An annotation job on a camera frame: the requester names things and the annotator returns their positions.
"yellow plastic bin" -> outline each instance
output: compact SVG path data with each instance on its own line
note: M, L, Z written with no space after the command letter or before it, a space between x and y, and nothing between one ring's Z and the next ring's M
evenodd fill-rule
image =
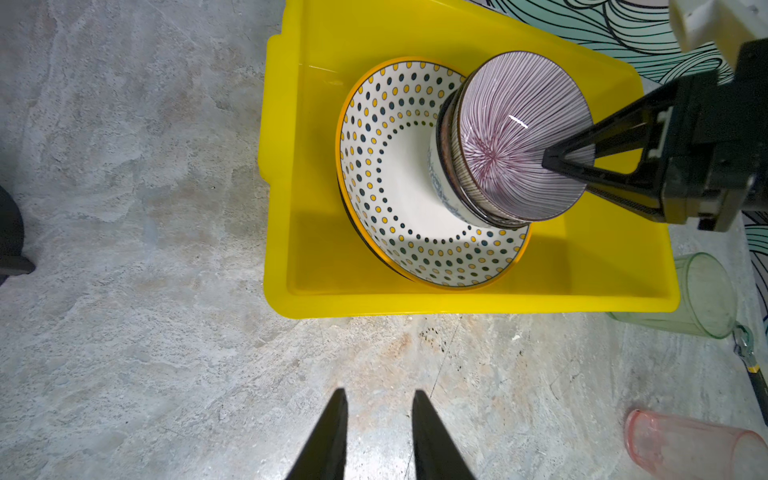
M672 311L680 302L667 226L591 194L531 227L499 281L455 293L400 276L368 249L336 182L345 98L372 67L418 55L469 74L505 51L557 62L596 121L642 96L621 61L462 0L288 0L267 47L259 168L270 186L264 293L292 318L397 313ZM630 152L601 159L632 170Z

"stack of bowls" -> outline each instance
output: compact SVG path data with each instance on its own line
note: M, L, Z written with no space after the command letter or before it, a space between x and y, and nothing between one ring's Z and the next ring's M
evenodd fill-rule
M429 149L432 186L467 223L515 228L550 220L586 185L544 169L544 150L591 125L584 95L557 64L528 51L501 54L440 109ZM568 160L592 165L594 145Z

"pink glass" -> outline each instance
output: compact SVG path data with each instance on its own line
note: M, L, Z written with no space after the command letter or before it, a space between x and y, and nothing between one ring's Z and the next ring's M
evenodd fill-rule
M635 463L663 480L768 478L768 446L751 430L634 410L624 444Z

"gray stone surface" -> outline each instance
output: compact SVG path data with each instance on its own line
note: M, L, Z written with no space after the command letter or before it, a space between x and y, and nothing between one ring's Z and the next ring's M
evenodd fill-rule
M349 478L413 476L416 388L479 478L648 478L621 440L635 406L768 435L727 340L602 314L275 314L254 158L282 10L3 3L0 184L38 269L0 287L0 478L282 478L337 386ZM743 228L671 232L759 329Z

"black object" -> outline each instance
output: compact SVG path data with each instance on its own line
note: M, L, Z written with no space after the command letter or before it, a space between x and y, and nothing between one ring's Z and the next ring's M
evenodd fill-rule
M546 149L542 166L655 222L728 230L741 210L768 210L768 39L741 46L733 82L717 73L678 78L596 125ZM620 174L570 162L643 149L636 170Z
M344 389L337 389L286 480L343 479L346 464L346 422L346 395ZM418 480L475 480L429 397L422 390L416 390L413 396L411 423Z
M32 273L35 265L22 257L24 222L11 195L0 187L0 285L11 275Z
M766 385L766 380L760 371L760 365L757 364L757 359L755 359L755 339L752 335L752 330L741 323L737 323L733 328L733 341L736 343L733 352L744 362L746 372L750 376L752 389L757 397L757 405L760 406L760 413L763 414L763 421L768 425L768 385Z

